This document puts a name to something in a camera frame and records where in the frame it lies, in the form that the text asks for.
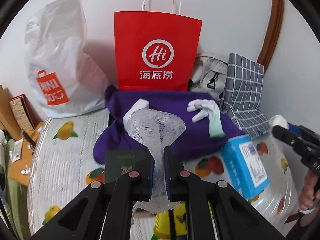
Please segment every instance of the bed sheet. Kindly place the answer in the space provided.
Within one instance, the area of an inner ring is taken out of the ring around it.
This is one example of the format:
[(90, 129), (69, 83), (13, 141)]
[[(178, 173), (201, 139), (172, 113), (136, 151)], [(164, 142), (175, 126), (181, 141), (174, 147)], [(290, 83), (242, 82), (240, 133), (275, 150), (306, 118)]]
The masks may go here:
[[(248, 201), (279, 230), (291, 214), (298, 200), (291, 171), (272, 134), (269, 133), (252, 141), (258, 149), (270, 183), (260, 194)], [(214, 167), (215, 173), (208, 173), (205, 169), (201, 169), (207, 161), (211, 162), (210, 165)], [(202, 177), (202, 180), (213, 183), (218, 180), (225, 180), (232, 185), (220, 152), (184, 162), (183, 164), (186, 170), (198, 174), (198, 176)]]
[(95, 162), (92, 151), (108, 126), (108, 120), (106, 108), (81, 116), (45, 120), (34, 152), (28, 187), (32, 235), (43, 225), (50, 207), (62, 209), (87, 186), (87, 174), (101, 167)]

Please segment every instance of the red paper bag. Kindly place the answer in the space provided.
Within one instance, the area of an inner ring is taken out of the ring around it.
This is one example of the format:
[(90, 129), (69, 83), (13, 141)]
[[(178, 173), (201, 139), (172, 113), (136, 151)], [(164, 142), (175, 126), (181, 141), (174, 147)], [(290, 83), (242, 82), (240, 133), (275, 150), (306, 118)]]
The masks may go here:
[(115, 12), (120, 90), (186, 91), (201, 20), (162, 12)]

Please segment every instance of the human hand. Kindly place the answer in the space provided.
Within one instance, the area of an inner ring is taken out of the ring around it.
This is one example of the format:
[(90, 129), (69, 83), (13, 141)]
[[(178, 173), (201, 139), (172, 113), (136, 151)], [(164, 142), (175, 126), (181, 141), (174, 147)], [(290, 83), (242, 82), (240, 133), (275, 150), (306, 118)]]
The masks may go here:
[(304, 186), (302, 188), (301, 194), (299, 196), (299, 209), (307, 210), (313, 206), (313, 200), (320, 199), (320, 190), (314, 193), (314, 186), (316, 185), (319, 177), (314, 174), (311, 170), (308, 170), (308, 173), (304, 179)]

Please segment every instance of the yellow lemon print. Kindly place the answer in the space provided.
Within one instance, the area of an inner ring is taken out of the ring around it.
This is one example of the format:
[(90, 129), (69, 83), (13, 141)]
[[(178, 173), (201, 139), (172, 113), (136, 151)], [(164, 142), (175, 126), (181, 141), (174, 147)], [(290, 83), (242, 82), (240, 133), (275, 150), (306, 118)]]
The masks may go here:
[(68, 121), (64, 125), (62, 125), (62, 127), (60, 127), (57, 134), (52, 139), (59, 138), (60, 140), (67, 140), (70, 137), (78, 137), (76, 132), (73, 130), (72, 121)]
[(288, 163), (286, 162), (285, 158), (281, 158), (281, 167), (284, 173), (287, 172), (287, 168), (289, 167)]
[(58, 206), (51, 206), (47, 213), (44, 215), (44, 220), (42, 222), (45, 225), (51, 218), (53, 218), (61, 210)]

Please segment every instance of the small white item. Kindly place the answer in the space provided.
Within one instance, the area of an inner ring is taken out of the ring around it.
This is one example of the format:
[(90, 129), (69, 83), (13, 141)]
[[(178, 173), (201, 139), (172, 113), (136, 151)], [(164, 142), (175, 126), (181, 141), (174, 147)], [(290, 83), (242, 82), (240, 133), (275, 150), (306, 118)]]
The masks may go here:
[(12, 158), (13, 158), (13, 150), (9, 151), (9, 157), (10, 157), (10, 160), (12, 161)]
[(22, 175), (29, 174), (30, 171), (31, 171), (31, 168), (28, 168), (28, 169), (22, 170), (22, 171), (21, 171), (21, 174), (22, 174)]
[(139, 110), (139, 109), (149, 109), (149, 101), (140, 98), (137, 102), (135, 102), (135, 104), (124, 115), (123, 126), (124, 126), (125, 131), (127, 131), (127, 123), (128, 123), (129, 117), (132, 115), (132, 113), (134, 111)]
[(22, 150), (22, 143), (23, 139), (16, 141), (14, 143), (13, 155), (12, 155), (12, 162), (14, 163), (17, 160), (21, 159), (21, 150)]
[(2, 144), (4, 147), (7, 145), (7, 140), (5, 139), (5, 135), (2, 130), (0, 130), (0, 144)]
[(285, 128), (287, 130), (289, 129), (289, 124), (288, 124), (287, 120), (282, 115), (279, 115), (279, 114), (271, 117), (269, 120), (270, 128), (272, 128), (276, 125), (280, 125), (281, 127)]

